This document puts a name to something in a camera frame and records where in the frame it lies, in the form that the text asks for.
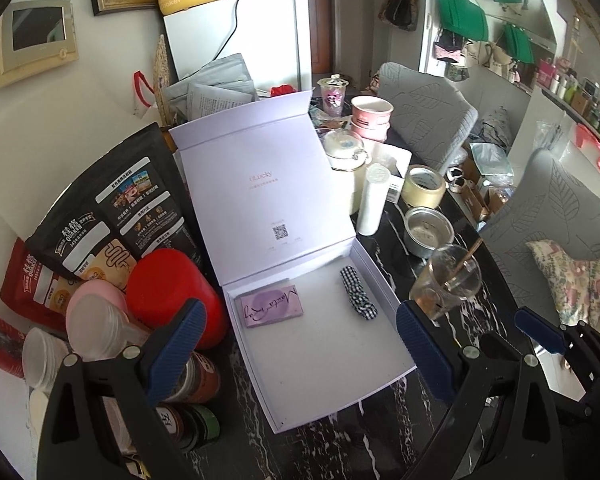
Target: shelf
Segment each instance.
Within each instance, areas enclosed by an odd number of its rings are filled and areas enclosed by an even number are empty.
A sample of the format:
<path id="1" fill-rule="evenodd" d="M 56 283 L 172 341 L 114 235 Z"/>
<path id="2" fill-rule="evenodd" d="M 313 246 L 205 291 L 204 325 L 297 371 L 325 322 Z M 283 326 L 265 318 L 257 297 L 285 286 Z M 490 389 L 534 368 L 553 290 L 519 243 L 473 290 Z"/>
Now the shelf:
<path id="1" fill-rule="evenodd" d="M 596 139 L 600 141 L 600 134 L 598 133 L 598 131 L 593 126 L 591 126 L 591 124 L 589 124 L 589 122 L 583 116 L 581 116 L 579 113 L 577 113 L 576 110 L 571 108 L 566 102 L 564 102 L 562 99 L 560 99 L 557 95 L 552 94 L 545 88 L 542 88 L 542 94 L 544 94 L 545 97 L 547 97 L 552 102 L 554 102 L 554 104 L 556 106 L 562 108 L 562 110 L 564 110 L 571 119 L 573 119 L 577 123 L 584 124 L 589 130 L 591 130 L 591 132 L 594 134 Z"/>

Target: wooden stick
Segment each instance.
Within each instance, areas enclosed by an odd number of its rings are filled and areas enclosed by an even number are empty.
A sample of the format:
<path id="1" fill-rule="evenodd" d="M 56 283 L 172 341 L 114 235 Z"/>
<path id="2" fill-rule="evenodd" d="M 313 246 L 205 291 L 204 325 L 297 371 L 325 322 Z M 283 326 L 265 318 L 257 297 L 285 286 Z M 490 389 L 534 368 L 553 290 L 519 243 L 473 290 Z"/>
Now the wooden stick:
<path id="1" fill-rule="evenodd" d="M 478 238 L 475 241 L 475 244 L 473 244 L 473 246 L 471 247 L 471 249 L 469 249 L 469 252 L 467 254 L 465 254 L 465 256 L 462 258 L 462 260 L 460 260 L 460 263 L 458 263 L 458 265 L 456 266 L 456 268 L 454 269 L 454 271 L 451 273 L 451 276 L 449 276 L 449 279 L 446 280 L 447 283 L 449 283 L 452 279 L 455 278 L 455 276 L 458 274 L 458 272 L 460 272 L 460 269 L 462 269 L 462 267 L 464 266 L 465 263 L 467 263 L 467 261 L 469 259 L 471 259 L 471 257 L 474 255 L 475 251 L 478 250 L 478 248 L 482 245 L 482 242 L 484 240 L 482 240 L 482 238 Z"/>

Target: gray cushion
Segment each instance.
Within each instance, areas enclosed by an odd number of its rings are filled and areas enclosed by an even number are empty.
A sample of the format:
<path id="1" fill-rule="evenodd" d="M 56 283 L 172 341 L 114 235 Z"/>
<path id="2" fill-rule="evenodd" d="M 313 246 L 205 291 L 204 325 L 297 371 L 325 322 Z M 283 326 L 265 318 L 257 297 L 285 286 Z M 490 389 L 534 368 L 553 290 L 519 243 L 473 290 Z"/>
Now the gray cushion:
<path id="1" fill-rule="evenodd" d="M 378 97 L 394 105 L 391 126 L 409 149 L 441 174 L 478 118 L 447 79 L 397 63 L 380 67 Z"/>
<path id="2" fill-rule="evenodd" d="M 549 285 L 527 242 L 553 240 L 576 260 L 600 258 L 600 199 L 537 150 L 513 197 L 480 231 L 518 306 L 560 324 Z"/>

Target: pink cup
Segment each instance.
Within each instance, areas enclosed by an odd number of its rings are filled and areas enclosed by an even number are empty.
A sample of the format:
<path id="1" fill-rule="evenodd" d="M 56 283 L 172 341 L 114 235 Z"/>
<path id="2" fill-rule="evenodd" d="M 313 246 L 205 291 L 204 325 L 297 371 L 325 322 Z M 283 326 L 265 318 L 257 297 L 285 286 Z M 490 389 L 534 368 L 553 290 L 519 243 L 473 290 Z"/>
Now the pink cup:
<path id="1" fill-rule="evenodd" d="M 351 106 L 353 122 L 358 126 L 388 129 L 389 118 L 394 111 L 394 106 L 389 101 L 372 95 L 361 95 L 351 100 Z"/>
<path id="2" fill-rule="evenodd" d="M 365 139 L 375 140 L 377 142 L 385 142 L 386 141 L 386 133 L 389 130 L 389 123 L 384 124 L 383 126 L 376 126 L 373 128 L 364 128 L 359 124 L 356 124 L 352 121 L 351 123 L 351 131 L 355 134 L 358 134 L 360 137 L 364 137 Z"/>

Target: purple card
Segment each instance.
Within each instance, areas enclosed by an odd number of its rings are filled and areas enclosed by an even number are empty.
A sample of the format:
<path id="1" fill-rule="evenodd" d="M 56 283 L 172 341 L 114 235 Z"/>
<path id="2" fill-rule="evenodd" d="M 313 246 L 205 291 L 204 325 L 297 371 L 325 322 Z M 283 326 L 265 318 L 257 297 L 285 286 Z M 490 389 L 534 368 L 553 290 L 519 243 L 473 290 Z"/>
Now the purple card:
<path id="1" fill-rule="evenodd" d="M 247 328 L 302 316 L 298 291 L 292 286 L 276 286 L 243 296 L 242 314 Z"/>

